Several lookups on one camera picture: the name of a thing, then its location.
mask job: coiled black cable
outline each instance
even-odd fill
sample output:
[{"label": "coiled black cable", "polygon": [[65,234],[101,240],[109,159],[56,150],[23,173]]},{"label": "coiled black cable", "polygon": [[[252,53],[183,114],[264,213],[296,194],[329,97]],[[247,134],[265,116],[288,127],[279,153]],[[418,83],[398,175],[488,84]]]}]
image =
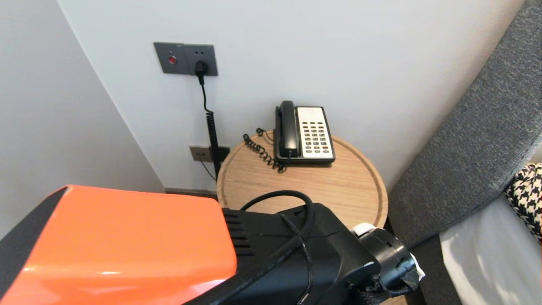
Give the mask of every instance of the coiled black cable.
[{"label": "coiled black cable", "polygon": [[[263,133],[265,132],[267,137],[271,139],[264,129],[258,128],[256,129],[256,132],[258,133],[260,137],[263,136]],[[276,159],[270,156],[270,154],[266,151],[265,147],[252,141],[249,135],[244,134],[243,140],[248,147],[250,147],[253,151],[257,152],[260,155],[260,158],[262,158],[264,162],[267,162],[267,165],[271,166],[273,169],[278,168],[278,172],[281,174],[286,171],[286,167],[288,166],[290,156],[288,157],[288,161],[285,162],[284,164],[279,163]]]},{"label": "coiled black cable", "polygon": [[212,162],[215,165],[215,180],[218,178],[218,172],[220,171],[220,152],[218,151],[218,138],[216,136],[215,114],[207,109],[207,95],[205,94],[205,87],[201,84],[203,91],[203,108],[207,112],[205,117],[207,119],[207,130],[209,130],[209,141],[211,142],[211,155]]}]

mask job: black cable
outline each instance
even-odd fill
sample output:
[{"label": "black cable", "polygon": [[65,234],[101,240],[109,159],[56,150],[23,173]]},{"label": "black cable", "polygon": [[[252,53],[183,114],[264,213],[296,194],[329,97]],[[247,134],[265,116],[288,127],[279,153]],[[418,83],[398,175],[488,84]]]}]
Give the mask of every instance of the black cable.
[{"label": "black cable", "polygon": [[199,60],[194,67],[194,72],[196,73],[196,76],[198,76],[199,84],[202,87],[203,109],[207,112],[205,117],[207,119],[209,141],[211,142],[211,157],[215,166],[215,177],[218,178],[218,172],[220,171],[220,150],[218,149],[218,138],[216,136],[215,114],[207,109],[207,95],[205,94],[205,81],[203,80],[203,76],[208,70],[209,67],[207,66],[207,63],[202,60]]},{"label": "black cable", "polygon": [[267,136],[267,138],[268,138],[269,140],[275,141],[275,140],[271,139],[271,137],[267,134],[267,130],[265,130],[265,129],[262,129],[262,128],[256,128],[256,132],[258,133],[258,135],[259,135],[260,137],[263,136],[263,134],[265,133],[266,136]]},{"label": "black cable", "polygon": [[[277,196],[293,196],[300,198],[305,202],[307,210],[305,222],[300,230],[300,235],[302,239],[306,239],[314,226],[315,212],[312,200],[303,193],[296,192],[294,190],[279,190],[276,192],[271,192],[252,199],[250,202],[244,205],[241,210],[244,211],[260,201]],[[227,279],[222,284],[215,286],[203,295],[200,295],[199,297],[185,303],[185,305],[218,305],[223,303],[280,265],[294,251],[296,251],[299,246],[301,246],[301,241],[298,236],[292,236],[287,243],[265,259],[242,269],[240,272]]]},{"label": "black cable", "polygon": [[288,164],[290,163],[290,160],[292,158],[291,153],[288,156],[288,160],[283,164],[283,163],[280,163],[279,161],[277,161],[276,159],[274,159],[273,157],[271,157],[270,154],[266,151],[265,147],[263,147],[263,146],[257,144],[256,142],[252,141],[252,139],[250,138],[249,135],[244,134],[243,135],[243,140],[244,140],[245,144],[248,147],[252,148],[253,151],[260,154],[260,158],[262,158],[264,162],[267,162],[267,165],[272,166],[273,169],[278,168],[278,172],[281,173],[281,174],[286,171],[286,167],[288,166]]},{"label": "black cable", "polygon": [[207,169],[207,166],[205,166],[205,164],[203,164],[202,157],[199,154],[198,154],[198,158],[199,158],[199,161],[202,163],[203,168],[205,169],[205,171],[207,171],[207,174],[209,174],[209,176],[211,176],[211,178],[216,181],[216,178],[213,177],[211,172]]},{"label": "black cable", "polygon": [[298,228],[296,228],[294,224],[292,224],[292,222],[288,218],[286,218],[286,215],[281,213],[280,217],[282,217],[282,219],[288,224],[288,226],[290,226],[292,231],[294,231],[294,233],[297,234],[297,236],[301,240],[301,246],[303,247],[303,252],[305,253],[305,259],[307,260],[307,270],[308,270],[307,289],[305,289],[305,293],[303,293],[303,295],[299,298],[299,301],[296,303],[296,305],[302,305],[305,299],[311,293],[312,283],[314,281],[314,278],[312,276],[312,258],[311,258],[311,254],[307,250],[307,246],[305,245],[305,240],[303,239],[303,237],[301,237],[301,232],[299,232]]},{"label": "black cable", "polygon": [[207,119],[207,130],[209,130],[209,140],[211,142],[212,162],[215,165],[215,177],[218,177],[218,172],[220,171],[220,153],[218,151],[218,138],[216,136],[215,114],[207,109],[207,95],[205,94],[205,86],[203,86],[203,84],[201,86],[203,92],[203,109],[205,109],[207,112],[205,117]]}]

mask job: round wooden side table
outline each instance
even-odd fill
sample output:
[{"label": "round wooden side table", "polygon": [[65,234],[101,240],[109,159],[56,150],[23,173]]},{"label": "round wooden side table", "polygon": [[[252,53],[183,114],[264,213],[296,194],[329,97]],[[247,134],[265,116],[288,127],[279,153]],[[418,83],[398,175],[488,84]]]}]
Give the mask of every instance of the round wooden side table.
[{"label": "round wooden side table", "polygon": [[[255,135],[251,139],[272,155],[273,146],[263,137]],[[291,189],[330,208],[348,228],[359,223],[384,226],[388,196],[382,178],[359,150],[338,137],[332,138],[335,162],[330,166],[295,164],[284,173],[267,165],[242,142],[222,164],[217,179],[218,201],[224,207],[239,209],[265,193]],[[298,198],[281,196],[262,201],[250,211],[276,213],[302,204]]]}]

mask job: black power cord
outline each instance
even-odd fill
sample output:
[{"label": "black power cord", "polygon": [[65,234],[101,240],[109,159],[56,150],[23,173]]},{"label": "black power cord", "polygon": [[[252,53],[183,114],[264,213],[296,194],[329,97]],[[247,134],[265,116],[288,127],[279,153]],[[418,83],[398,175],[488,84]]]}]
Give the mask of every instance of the black power cord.
[{"label": "black power cord", "polygon": [[220,171],[220,152],[218,149],[218,138],[216,136],[216,125],[215,125],[215,114],[214,112],[207,109],[207,95],[205,94],[205,82],[203,81],[203,75],[207,73],[209,70],[209,66],[207,66],[207,63],[205,61],[199,60],[196,63],[196,67],[194,68],[194,72],[196,73],[196,76],[198,76],[199,84],[202,87],[203,92],[203,109],[207,112],[205,117],[207,118],[207,130],[209,131],[209,141],[211,142],[211,157],[212,162],[215,165],[215,177],[211,175],[211,177],[216,181],[218,178],[218,172]]},{"label": "black power cord", "polygon": [[305,202],[307,211],[305,214],[305,222],[303,223],[301,230],[299,230],[299,235],[292,236],[292,238],[290,238],[287,243],[285,243],[282,247],[277,249],[265,259],[244,268],[236,275],[222,282],[222,284],[215,286],[206,293],[185,303],[185,305],[222,304],[227,299],[240,293],[245,288],[256,282],[259,278],[280,265],[301,246],[302,240],[305,240],[308,237],[309,233],[312,231],[315,219],[314,204],[307,195],[296,192],[294,190],[278,190],[276,192],[267,193],[258,198],[252,199],[250,202],[244,205],[241,210],[245,211],[246,209],[260,201],[278,196],[293,196]]},{"label": "black power cord", "polygon": [[198,154],[198,159],[199,159],[199,161],[201,162],[201,164],[203,165],[203,168],[205,169],[205,171],[207,172],[207,174],[209,174],[209,176],[211,176],[211,178],[212,178],[213,180],[216,181],[216,178],[215,178],[215,177],[211,174],[211,172],[207,169],[207,166],[205,166],[205,163],[203,163],[203,160],[202,160],[202,157],[201,157],[200,154]]}]

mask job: small wall outlet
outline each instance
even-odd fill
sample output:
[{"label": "small wall outlet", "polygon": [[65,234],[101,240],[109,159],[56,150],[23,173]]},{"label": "small wall outlet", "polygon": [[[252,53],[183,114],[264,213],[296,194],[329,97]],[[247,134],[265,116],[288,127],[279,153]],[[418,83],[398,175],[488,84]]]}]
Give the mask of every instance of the small wall outlet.
[{"label": "small wall outlet", "polygon": [[203,60],[209,67],[205,76],[218,76],[213,45],[155,42],[154,49],[164,73],[196,75],[196,63]]},{"label": "small wall outlet", "polygon": [[[190,147],[190,152],[192,153],[192,158],[194,161],[202,162],[212,162],[211,146],[196,146],[193,145]],[[218,154],[220,156],[220,161],[224,161],[226,156],[230,153],[230,148],[227,146],[218,147]]]},{"label": "small wall outlet", "polygon": [[205,76],[218,76],[215,47],[213,45],[184,45],[184,56],[190,75],[196,75],[194,68],[198,60],[203,60],[209,67]]}]

